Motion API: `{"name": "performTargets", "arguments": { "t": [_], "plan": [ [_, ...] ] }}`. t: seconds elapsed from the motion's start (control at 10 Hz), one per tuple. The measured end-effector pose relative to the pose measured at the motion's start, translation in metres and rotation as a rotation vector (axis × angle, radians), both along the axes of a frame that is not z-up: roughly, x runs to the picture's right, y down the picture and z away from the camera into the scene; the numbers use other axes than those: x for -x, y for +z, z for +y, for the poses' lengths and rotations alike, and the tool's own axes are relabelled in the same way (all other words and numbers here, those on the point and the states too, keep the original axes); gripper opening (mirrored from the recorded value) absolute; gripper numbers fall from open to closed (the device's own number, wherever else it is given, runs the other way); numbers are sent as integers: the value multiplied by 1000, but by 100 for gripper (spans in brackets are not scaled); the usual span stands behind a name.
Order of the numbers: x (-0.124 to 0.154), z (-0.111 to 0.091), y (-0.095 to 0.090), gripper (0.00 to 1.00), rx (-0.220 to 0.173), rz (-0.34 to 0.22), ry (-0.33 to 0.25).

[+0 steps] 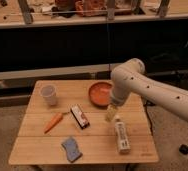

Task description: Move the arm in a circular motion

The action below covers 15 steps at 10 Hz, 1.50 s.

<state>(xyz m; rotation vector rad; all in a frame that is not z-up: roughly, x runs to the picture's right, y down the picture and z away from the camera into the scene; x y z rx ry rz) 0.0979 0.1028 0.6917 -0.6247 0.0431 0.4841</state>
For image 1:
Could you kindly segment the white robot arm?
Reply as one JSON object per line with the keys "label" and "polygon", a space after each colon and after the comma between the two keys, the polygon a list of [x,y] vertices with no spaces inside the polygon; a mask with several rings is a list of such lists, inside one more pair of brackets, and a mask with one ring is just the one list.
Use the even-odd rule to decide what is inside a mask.
{"label": "white robot arm", "polygon": [[188,90],[152,80],[144,72],[145,65],[138,58],[115,67],[111,72],[110,103],[122,106],[133,92],[188,122]]}

